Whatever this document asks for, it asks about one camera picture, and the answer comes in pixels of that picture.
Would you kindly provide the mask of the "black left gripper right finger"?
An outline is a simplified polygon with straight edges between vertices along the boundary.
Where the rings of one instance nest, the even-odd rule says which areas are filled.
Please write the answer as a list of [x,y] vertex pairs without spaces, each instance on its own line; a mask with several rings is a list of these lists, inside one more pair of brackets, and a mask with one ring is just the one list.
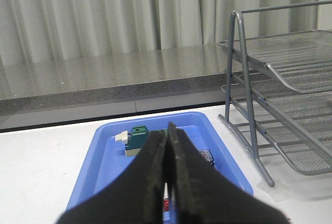
[[167,183],[175,194],[177,223],[288,223],[281,211],[214,169],[172,122],[167,131]]

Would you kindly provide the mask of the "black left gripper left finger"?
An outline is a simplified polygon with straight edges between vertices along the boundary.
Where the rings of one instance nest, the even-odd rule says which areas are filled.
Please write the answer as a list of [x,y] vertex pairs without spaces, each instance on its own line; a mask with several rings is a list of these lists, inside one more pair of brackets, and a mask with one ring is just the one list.
[[162,223],[167,137],[152,131],[130,165],[106,188],[66,211],[58,223]]

